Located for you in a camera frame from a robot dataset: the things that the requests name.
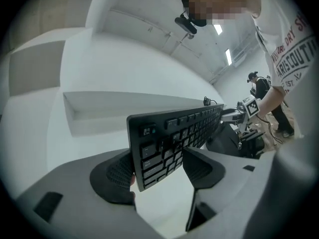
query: white t-shirt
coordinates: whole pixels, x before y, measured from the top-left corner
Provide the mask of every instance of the white t-shirt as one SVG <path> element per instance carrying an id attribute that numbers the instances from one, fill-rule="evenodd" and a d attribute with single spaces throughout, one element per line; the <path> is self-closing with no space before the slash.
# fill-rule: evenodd
<path id="1" fill-rule="evenodd" d="M 318 121 L 318 43 L 306 18 L 293 0 L 261 0 L 254 18 L 265 51 L 273 86 L 282 86 L 302 134 Z"/>

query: person in black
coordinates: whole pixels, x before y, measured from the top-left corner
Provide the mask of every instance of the person in black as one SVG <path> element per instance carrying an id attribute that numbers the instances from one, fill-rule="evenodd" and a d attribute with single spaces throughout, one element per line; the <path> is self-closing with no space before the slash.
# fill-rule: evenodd
<path id="1" fill-rule="evenodd" d="M 258 72 L 250 73 L 248 75 L 248 80 L 252 83 L 256 84 L 256 94 L 254 95 L 255 98 L 263 99 L 270 89 L 268 81 L 263 77 L 257 76 Z M 278 121 L 278 129 L 276 132 L 282 132 L 283 137 L 287 138 L 291 135 L 294 135 L 295 131 L 293 127 L 290 125 L 286 115 L 283 112 L 281 105 L 271 111 L 275 119 Z"/>

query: ceiling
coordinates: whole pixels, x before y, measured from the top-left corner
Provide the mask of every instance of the ceiling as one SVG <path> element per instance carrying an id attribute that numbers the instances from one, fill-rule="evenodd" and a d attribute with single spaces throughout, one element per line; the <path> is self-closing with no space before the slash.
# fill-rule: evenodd
<path id="1" fill-rule="evenodd" d="M 233 67 L 257 46 L 253 20 L 248 14 L 225 22 L 219 36 L 209 25 L 197 28 L 197 34 L 190 40 L 174 22 L 182 13 L 181 0 L 118 0 L 107 15 L 103 31 L 148 44 L 212 84 L 229 68 L 227 49 L 231 51 Z"/>

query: black keyboard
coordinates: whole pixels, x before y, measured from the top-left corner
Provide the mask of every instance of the black keyboard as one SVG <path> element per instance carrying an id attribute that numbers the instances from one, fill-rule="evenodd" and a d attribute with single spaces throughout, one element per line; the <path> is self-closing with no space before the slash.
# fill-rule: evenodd
<path id="1" fill-rule="evenodd" d="M 139 191 L 181 167 L 184 147 L 201 148 L 218 128 L 223 107 L 129 116 L 128 136 Z"/>

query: black chair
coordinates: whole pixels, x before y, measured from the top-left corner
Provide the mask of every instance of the black chair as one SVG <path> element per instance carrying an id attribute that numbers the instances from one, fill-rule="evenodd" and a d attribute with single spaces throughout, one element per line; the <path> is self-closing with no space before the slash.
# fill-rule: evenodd
<path id="1" fill-rule="evenodd" d="M 209 151 L 230 156 L 259 158 L 260 151 L 265 147 L 261 136 L 263 132 L 251 130 L 251 132 L 239 137 L 230 124 L 223 123 L 220 132 L 212 137 L 206 147 Z"/>

